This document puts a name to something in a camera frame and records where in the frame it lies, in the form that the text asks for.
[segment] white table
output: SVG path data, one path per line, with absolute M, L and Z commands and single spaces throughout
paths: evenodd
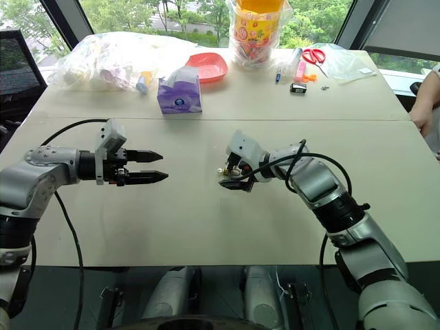
M 73 121 L 29 118 L 1 154 L 1 167 Z M 85 181 L 60 189 L 87 266 L 316 264 L 324 230 L 283 182 L 255 184 L 250 194 L 218 185 L 216 169 L 224 164 L 236 129 L 267 149 L 306 138 L 312 151 L 348 170 L 354 197 L 371 204 L 371 214 L 407 261 L 440 259 L 440 168 L 412 122 L 119 121 L 127 129 L 127 148 L 164 156 L 133 169 L 157 169 L 170 177 L 148 186 Z M 98 127 L 83 125 L 53 144 L 93 149 Z M 54 199 L 36 240 L 39 265 L 77 265 L 72 236 Z M 327 250 L 326 263 L 334 263 L 333 252 Z
M 162 115 L 157 103 L 157 83 L 148 95 L 135 92 L 68 91 L 49 87 L 31 116 L 50 118 L 148 118 L 184 120 L 409 120 L 398 99 L 364 51 L 353 51 L 377 76 L 346 85 L 326 78 L 314 65 L 307 74 L 318 75 L 307 84 L 305 95 L 291 95 L 287 79 L 275 84 L 276 68 L 246 71 L 230 60 L 228 49 L 194 49 L 195 53 L 216 51 L 225 58 L 229 73 L 215 84 L 202 85 L 202 113 Z M 291 49 L 276 49 L 284 56 Z M 321 86 L 330 89 L 323 91 Z

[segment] pink marker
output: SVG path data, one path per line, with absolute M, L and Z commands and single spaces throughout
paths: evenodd
M 296 70 L 296 75 L 295 75 L 295 81 L 297 83 L 300 83 L 301 81 L 303 81 L 303 76 L 305 73 L 305 65 L 306 65 L 306 62 L 303 60 L 300 60 L 300 64 L 298 64 L 298 69 Z

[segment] person's hand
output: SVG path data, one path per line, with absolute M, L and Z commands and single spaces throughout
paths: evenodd
M 432 128 L 432 105 L 414 104 L 410 112 L 411 120 L 415 123 L 423 137 L 427 136 Z

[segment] scissors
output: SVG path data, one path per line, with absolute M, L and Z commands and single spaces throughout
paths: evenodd
M 322 64 L 325 62 L 325 53 L 321 49 L 307 48 L 302 51 L 302 58 L 313 65 L 320 68 L 323 74 L 328 78 L 327 73 L 322 68 Z

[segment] tissue box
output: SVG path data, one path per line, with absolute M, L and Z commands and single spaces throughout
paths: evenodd
M 157 101 L 162 113 L 201 112 L 199 70 L 182 67 L 168 79 L 159 79 Z

